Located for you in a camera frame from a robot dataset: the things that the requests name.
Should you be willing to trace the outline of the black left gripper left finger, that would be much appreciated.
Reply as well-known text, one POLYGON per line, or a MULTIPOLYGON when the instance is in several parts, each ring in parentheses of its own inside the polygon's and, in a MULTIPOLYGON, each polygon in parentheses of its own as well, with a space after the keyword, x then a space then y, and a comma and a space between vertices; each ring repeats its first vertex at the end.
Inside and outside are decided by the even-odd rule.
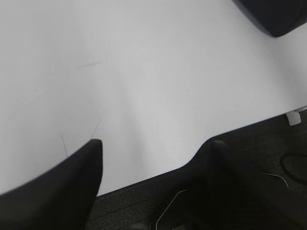
POLYGON ((66 160, 0 196, 2 230, 83 230, 103 175, 103 145, 92 139, 66 160))

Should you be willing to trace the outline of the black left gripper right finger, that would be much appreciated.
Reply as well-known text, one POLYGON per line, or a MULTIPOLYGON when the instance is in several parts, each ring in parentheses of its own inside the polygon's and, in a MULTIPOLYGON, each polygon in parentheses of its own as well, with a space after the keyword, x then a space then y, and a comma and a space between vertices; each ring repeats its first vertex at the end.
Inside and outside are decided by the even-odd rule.
POLYGON ((224 142, 210 144, 207 185, 217 230, 305 230, 307 200, 224 142))

